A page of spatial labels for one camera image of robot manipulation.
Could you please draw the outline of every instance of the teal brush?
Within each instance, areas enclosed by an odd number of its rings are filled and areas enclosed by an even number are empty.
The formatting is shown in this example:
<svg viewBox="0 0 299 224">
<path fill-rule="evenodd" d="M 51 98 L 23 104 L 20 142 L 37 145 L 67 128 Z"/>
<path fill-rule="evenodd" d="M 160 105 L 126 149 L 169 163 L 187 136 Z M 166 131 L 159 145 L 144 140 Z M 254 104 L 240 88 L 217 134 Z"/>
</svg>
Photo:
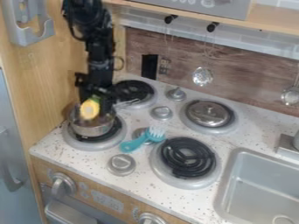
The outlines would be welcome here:
<svg viewBox="0 0 299 224">
<path fill-rule="evenodd" d="M 160 126 L 150 126 L 144 133 L 135 140 L 121 143 L 121 151 L 130 153 L 140 148 L 145 142 L 152 141 L 160 143 L 165 139 L 165 129 Z"/>
</svg>

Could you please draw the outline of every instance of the cabinet door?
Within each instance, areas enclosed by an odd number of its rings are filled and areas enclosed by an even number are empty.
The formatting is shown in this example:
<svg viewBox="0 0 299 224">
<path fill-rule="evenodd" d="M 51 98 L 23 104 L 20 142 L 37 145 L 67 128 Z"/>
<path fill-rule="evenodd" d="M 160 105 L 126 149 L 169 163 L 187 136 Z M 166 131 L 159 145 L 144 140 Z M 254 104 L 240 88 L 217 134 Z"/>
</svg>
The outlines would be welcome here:
<svg viewBox="0 0 299 224">
<path fill-rule="evenodd" d="M 3 224 L 41 223 L 1 67 L 0 217 Z"/>
</svg>

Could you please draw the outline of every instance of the speckled countertop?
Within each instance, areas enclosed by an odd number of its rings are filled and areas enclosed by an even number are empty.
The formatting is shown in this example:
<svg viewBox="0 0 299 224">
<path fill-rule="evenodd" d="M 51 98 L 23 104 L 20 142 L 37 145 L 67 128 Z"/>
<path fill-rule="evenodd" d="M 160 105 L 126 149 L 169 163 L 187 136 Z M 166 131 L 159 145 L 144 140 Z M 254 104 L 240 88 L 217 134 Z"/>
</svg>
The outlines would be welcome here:
<svg viewBox="0 0 299 224">
<path fill-rule="evenodd" d="M 120 77 L 119 80 L 126 79 L 140 80 L 142 78 L 128 74 Z M 143 80 L 154 85 L 160 93 L 165 93 L 167 90 L 174 88 L 171 85 L 157 81 Z M 247 148 L 252 151 L 278 157 L 275 155 L 275 146 L 277 145 L 280 134 L 284 133 L 293 136 L 299 127 L 299 118 L 290 115 L 279 114 L 188 89 L 184 89 L 184 91 L 188 95 L 186 101 L 169 101 L 164 94 L 160 94 L 158 102 L 155 105 L 167 105 L 175 113 L 169 122 L 164 122 L 167 129 L 167 136 L 194 137 L 210 145 L 220 157 L 221 173 L 226 166 L 230 152 L 236 148 Z M 194 99 L 210 99 L 222 102 L 236 110 L 240 117 L 238 129 L 223 136 L 209 136 L 186 128 L 178 118 L 178 111 L 185 103 Z M 147 127 L 153 122 L 150 118 L 150 109 L 148 108 L 142 111 L 124 110 L 119 115 L 124 118 L 128 125 L 127 140 L 131 138 L 133 130 Z M 31 154 L 102 185 L 114 188 L 119 192 L 125 193 L 169 214 L 176 215 L 190 223 L 227 223 L 213 209 L 213 201 L 218 191 L 220 178 L 214 184 L 204 189 L 193 191 L 181 190 L 167 185 L 157 178 L 150 169 L 148 158 L 151 147 L 144 146 L 132 154 L 132 157 L 137 162 L 136 171 L 123 178 L 112 175 L 106 169 L 108 160 L 112 156 L 120 154 L 118 147 L 99 152 L 75 150 L 64 142 L 60 127 L 33 146 Z"/>
</svg>

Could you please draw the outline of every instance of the black coil burner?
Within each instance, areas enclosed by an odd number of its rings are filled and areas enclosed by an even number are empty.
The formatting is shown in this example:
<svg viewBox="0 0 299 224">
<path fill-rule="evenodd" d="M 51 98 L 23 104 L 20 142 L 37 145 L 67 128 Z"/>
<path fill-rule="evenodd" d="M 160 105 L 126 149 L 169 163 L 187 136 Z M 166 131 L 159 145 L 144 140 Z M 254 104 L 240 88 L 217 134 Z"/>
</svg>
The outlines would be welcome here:
<svg viewBox="0 0 299 224">
<path fill-rule="evenodd" d="M 161 156 L 179 179 L 203 177 L 216 166 L 214 153 L 205 144 L 188 137 L 166 140 L 161 146 Z"/>
<path fill-rule="evenodd" d="M 122 102 L 138 99 L 145 100 L 154 94 L 154 89 L 146 82 L 140 80 L 123 80 L 115 85 L 115 91 Z"/>
<path fill-rule="evenodd" d="M 116 117 L 115 118 L 115 122 L 111 128 L 111 130 L 109 132 L 107 132 L 105 135 L 102 136 L 81 136 L 78 134 L 75 134 L 76 138 L 78 141 L 81 142 L 86 142 L 86 143 L 98 143 L 98 142 L 102 142 L 105 141 L 107 139 L 109 139 L 110 137 L 114 136 L 118 130 L 120 130 L 122 128 L 122 122 L 121 120 Z"/>
</svg>

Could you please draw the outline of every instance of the yellow object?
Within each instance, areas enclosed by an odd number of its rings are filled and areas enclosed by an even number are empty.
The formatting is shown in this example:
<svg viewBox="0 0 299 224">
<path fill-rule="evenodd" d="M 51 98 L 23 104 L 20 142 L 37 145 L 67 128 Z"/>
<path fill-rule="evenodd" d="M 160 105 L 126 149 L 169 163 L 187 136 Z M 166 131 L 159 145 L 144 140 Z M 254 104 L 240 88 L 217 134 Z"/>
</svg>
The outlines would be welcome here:
<svg viewBox="0 0 299 224">
<path fill-rule="evenodd" d="M 100 114 L 100 110 L 100 99 L 92 97 L 81 104 L 80 116 L 85 120 L 92 120 Z"/>
</svg>

